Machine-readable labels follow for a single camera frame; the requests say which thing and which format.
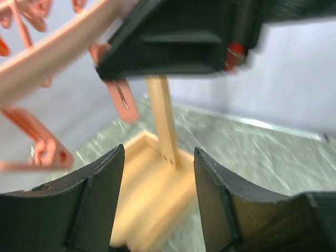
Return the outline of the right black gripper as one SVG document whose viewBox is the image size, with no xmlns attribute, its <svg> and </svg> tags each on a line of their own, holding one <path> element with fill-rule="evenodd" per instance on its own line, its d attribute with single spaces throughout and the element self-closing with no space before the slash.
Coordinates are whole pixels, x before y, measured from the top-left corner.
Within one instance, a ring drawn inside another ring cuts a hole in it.
<svg viewBox="0 0 336 252">
<path fill-rule="evenodd" d="M 259 19 L 263 23 L 293 22 L 335 17 L 334 0 L 262 1 Z"/>
</svg>

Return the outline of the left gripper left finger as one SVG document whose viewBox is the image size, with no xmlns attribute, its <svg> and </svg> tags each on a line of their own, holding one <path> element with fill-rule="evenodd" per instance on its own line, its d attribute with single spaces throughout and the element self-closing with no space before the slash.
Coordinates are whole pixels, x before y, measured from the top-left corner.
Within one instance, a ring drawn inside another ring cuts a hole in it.
<svg viewBox="0 0 336 252">
<path fill-rule="evenodd" d="M 1 251 L 109 251 L 123 145 L 30 191 L 1 195 Z"/>
</svg>

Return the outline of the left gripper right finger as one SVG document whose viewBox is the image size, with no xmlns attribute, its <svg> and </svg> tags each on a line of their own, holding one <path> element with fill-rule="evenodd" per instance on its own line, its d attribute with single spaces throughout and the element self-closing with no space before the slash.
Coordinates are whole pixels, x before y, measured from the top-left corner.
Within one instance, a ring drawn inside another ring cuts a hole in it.
<svg viewBox="0 0 336 252">
<path fill-rule="evenodd" d="M 335 192 L 279 194 L 200 148 L 194 172 L 207 251 L 335 251 Z"/>
</svg>

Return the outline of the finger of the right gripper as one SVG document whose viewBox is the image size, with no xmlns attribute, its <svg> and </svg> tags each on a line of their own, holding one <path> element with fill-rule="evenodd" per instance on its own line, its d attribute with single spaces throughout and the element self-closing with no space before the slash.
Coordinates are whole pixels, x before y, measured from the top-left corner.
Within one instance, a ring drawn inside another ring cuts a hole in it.
<svg viewBox="0 0 336 252">
<path fill-rule="evenodd" d="M 255 45 L 261 1 L 140 1 L 99 60 L 102 80 L 232 70 Z"/>
</svg>

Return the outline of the pink round clip hanger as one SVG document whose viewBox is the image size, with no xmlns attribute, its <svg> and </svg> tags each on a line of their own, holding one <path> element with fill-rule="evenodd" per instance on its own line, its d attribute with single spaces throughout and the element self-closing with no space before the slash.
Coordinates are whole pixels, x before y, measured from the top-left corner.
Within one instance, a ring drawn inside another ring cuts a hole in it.
<svg viewBox="0 0 336 252">
<path fill-rule="evenodd" d="M 31 92 L 49 87 L 53 75 L 62 71 L 88 51 L 94 62 L 109 46 L 97 39 L 119 17 L 124 17 L 135 1 L 97 1 L 85 9 L 85 1 L 73 1 L 76 17 L 38 43 L 33 43 L 27 24 L 38 32 L 47 28 L 45 18 L 52 1 L 1 1 L 1 26 L 15 22 L 25 49 L 11 56 L 10 48 L 1 42 L 1 113 L 34 142 L 28 163 L 1 163 L 3 172 L 67 170 L 74 159 L 66 147 L 28 110 L 14 103 Z"/>
</svg>

